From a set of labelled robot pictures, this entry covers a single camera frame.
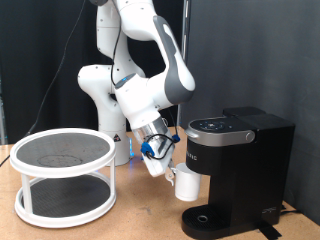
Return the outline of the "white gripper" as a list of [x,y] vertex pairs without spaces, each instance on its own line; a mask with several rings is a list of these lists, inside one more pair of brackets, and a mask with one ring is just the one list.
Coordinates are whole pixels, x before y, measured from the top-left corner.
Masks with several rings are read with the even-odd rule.
[[174,141],[171,136],[155,134],[148,136],[141,145],[144,163],[153,177],[165,173],[167,181],[174,185],[175,168],[171,161],[174,152]]

